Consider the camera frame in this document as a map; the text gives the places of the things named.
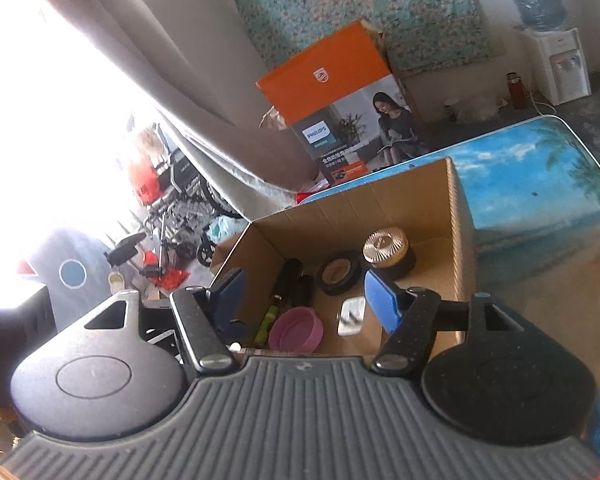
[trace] blue circle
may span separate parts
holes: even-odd
[[[78,260],[65,260],[59,272],[60,281],[68,288],[80,288],[87,281],[87,270]]]

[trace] table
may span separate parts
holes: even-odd
[[[600,389],[600,165],[560,118],[533,118],[308,200],[446,156],[474,219],[478,286],[583,360]]]

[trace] floral curtain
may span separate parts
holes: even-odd
[[[384,31],[400,70],[456,66],[489,53],[475,0],[235,0],[269,68],[360,18]]]

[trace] beige curtain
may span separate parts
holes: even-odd
[[[48,1],[154,98],[170,136],[248,219],[292,205],[316,176],[293,133],[257,128],[266,70],[233,0]]]

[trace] pink lid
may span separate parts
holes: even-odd
[[[323,334],[324,327],[315,311],[307,306],[296,306],[271,327],[269,348],[279,352],[313,352]]]

